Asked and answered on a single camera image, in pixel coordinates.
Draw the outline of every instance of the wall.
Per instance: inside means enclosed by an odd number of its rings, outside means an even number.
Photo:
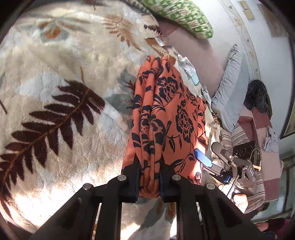
[[[218,0],[193,0],[204,12],[214,29],[209,39],[223,67],[233,44],[243,46],[240,36],[230,17]],[[257,6],[258,0],[246,0],[254,20],[248,20],[238,0],[231,0],[240,14],[253,42],[261,80],[266,85],[271,99],[273,116],[271,122],[277,136],[280,135],[289,109],[292,89],[292,58],[287,37],[271,37],[266,21]],[[280,155],[294,151],[295,134],[279,140]]]

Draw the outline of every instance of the black fur hat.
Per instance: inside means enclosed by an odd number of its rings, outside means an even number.
[[[244,105],[249,110],[256,107],[261,113],[269,113],[267,95],[264,83],[260,80],[253,80],[248,84]]]

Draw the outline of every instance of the orange floral fabric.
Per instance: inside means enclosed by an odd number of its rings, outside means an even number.
[[[135,82],[132,129],[123,168],[137,155],[141,164],[140,195],[159,196],[161,158],[175,172],[201,183],[194,149],[205,152],[205,100],[195,97],[167,57],[148,56]]]

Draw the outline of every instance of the hand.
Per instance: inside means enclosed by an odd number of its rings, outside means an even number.
[[[265,231],[266,229],[268,229],[268,223],[256,223],[256,227],[261,231]]]
[[[231,184],[227,184],[227,185],[221,184],[221,185],[219,185],[218,189],[220,191],[222,191],[224,194],[227,194],[228,191],[230,190],[231,186],[232,186]],[[233,200],[234,200],[234,203],[236,204],[236,206],[238,207],[238,209],[240,209],[242,213],[245,213],[246,208],[248,207],[247,196],[242,193],[237,194],[237,195],[234,195]]]

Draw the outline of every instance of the green and white pillow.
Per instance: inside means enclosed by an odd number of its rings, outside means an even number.
[[[211,38],[213,29],[204,13],[191,0],[139,0],[149,10],[175,21],[197,38]]]

